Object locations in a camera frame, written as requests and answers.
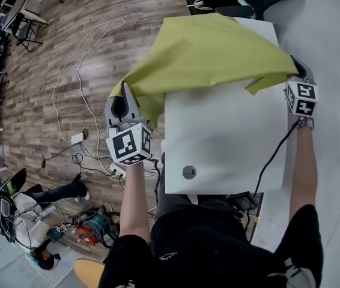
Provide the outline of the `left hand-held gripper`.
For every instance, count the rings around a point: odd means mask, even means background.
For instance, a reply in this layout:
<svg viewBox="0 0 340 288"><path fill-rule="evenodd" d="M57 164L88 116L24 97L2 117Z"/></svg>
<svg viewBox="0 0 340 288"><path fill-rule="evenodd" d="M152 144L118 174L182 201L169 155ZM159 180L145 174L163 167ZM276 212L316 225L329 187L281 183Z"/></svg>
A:
<svg viewBox="0 0 340 288"><path fill-rule="evenodd" d="M151 157L152 133L126 82L120 96L106 101L104 113L108 126L106 144L114 163L131 166Z"/></svg>

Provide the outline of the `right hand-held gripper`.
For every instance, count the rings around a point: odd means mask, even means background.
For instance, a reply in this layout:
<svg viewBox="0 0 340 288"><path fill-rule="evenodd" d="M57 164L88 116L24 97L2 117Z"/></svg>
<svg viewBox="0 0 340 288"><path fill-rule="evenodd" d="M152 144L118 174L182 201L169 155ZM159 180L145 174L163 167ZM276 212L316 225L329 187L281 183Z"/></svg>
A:
<svg viewBox="0 0 340 288"><path fill-rule="evenodd" d="M306 78L306 68L293 56L297 69L296 77ZM289 80L285 82L285 98L293 115L312 118L318 103L318 87L307 82Z"/></svg>

